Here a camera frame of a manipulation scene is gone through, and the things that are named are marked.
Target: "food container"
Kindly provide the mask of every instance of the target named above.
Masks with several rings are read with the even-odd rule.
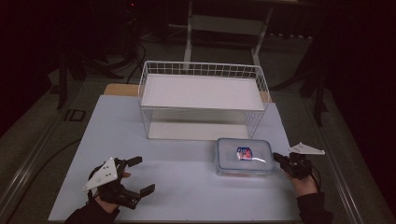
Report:
[[[240,147],[248,147],[251,150],[252,158],[265,160],[265,162],[239,160],[237,150]],[[218,175],[270,175],[275,169],[271,146],[265,140],[220,138],[216,143],[215,153]]]

